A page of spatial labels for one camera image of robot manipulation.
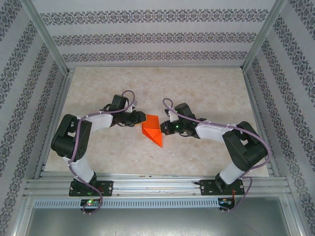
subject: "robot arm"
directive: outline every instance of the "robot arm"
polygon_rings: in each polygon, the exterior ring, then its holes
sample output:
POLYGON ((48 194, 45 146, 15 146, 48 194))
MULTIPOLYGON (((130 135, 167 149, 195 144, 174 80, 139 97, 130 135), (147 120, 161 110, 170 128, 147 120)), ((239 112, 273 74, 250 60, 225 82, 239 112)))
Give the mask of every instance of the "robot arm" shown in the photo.
MULTIPOLYGON (((174 109, 178 114, 196 119, 186 103, 182 103, 174 109)), ((203 118, 198 119, 203 123, 197 123, 179 117, 167 109, 165 112, 170 116, 170 120, 160 125, 162 133, 166 135, 179 133, 184 137, 192 136, 197 139, 212 139, 225 143, 231 156, 231 162, 216 175, 216 187, 221 192, 268 154, 264 145, 249 134, 236 129, 211 125, 210 121, 203 118)), ((243 121, 236 126, 256 134, 248 122, 243 121)))
MULTIPOLYGON (((129 101, 126 97, 115 95, 111 104, 107 104, 100 111, 117 111, 128 106, 129 101)), ((144 122, 146 115, 141 111, 133 110, 136 104, 134 103, 128 110, 124 112, 112 114, 99 114, 92 117, 87 117, 82 121, 79 132, 78 148, 73 162, 70 165, 74 172, 75 181, 80 185, 81 189, 86 192, 91 191, 89 187, 82 184, 80 179, 96 187, 96 174, 90 168, 85 152, 87 150, 90 133, 102 128, 109 128, 115 124, 119 126, 134 127, 136 124, 144 122)), ((67 163, 71 159, 76 140, 76 133, 80 118, 73 115, 65 115, 53 137, 51 148, 58 156, 62 157, 67 163)))

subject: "marble floor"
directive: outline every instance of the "marble floor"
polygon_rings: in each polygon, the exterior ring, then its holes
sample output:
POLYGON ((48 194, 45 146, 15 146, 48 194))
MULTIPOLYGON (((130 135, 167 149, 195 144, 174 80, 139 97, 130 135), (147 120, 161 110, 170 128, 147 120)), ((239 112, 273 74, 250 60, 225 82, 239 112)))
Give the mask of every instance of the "marble floor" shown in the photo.
MULTIPOLYGON (((174 105, 186 102, 197 118, 255 126, 241 69, 204 67, 77 67, 61 117, 98 111, 126 89, 135 92, 137 110, 158 115, 160 123, 168 119, 162 104, 168 97, 174 105)), ((86 155, 95 172, 116 174, 214 176, 230 162, 224 143, 163 135, 161 148, 140 125, 92 133, 86 155)), ((50 151, 45 171, 68 171, 68 166, 50 151)), ((264 166, 249 175, 266 177, 268 171, 264 166)))

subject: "orange paper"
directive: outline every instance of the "orange paper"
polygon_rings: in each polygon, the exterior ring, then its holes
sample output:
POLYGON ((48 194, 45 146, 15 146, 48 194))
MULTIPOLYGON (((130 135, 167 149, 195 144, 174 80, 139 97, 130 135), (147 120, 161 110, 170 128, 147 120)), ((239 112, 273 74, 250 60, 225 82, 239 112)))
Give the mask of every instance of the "orange paper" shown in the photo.
POLYGON ((142 133, 162 148, 162 132, 159 126, 158 116, 146 116, 147 120, 142 123, 142 133))

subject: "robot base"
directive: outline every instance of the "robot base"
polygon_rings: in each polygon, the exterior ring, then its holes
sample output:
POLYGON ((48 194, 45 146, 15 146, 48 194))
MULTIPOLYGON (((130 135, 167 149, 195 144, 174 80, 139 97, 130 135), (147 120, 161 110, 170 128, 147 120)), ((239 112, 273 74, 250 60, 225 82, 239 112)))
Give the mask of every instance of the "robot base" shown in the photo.
MULTIPOLYGON (((93 184, 91 182, 90 184, 92 186, 95 186, 99 191, 101 191, 102 196, 104 197, 112 196, 113 181, 95 180, 93 184)), ((69 196, 70 197, 93 197, 93 196, 99 196, 99 194, 93 189, 86 186, 85 184, 74 179, 70 185, 69 196)))
POLYGON ((215 184, 215 179, 202 179, 200 182, 195 182, 195 184, 200 185, 201 195, 202 196, 213 196, 213 195, 244 195, 244 186, 243 181, 238 179, 232 184, 228 185, 223 192, 221 192, 215 184))

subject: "patterned wallpaper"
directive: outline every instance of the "patterned wallpaper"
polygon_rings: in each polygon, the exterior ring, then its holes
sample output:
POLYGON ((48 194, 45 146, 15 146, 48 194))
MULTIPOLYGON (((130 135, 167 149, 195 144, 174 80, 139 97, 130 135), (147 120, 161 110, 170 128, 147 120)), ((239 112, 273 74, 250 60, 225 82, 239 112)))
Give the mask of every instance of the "patterned wallpaper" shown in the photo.
POLYGON ((0 3, 0 236, 13 226, 32 178, 63 80, 18 0, 0 3))
POLYGON ((240 66, 274 1, 34 3, 68 67, 240 66))
POLYGON ((289 0, 247 74, 275 161, 315 235, 314 3, 289 0))

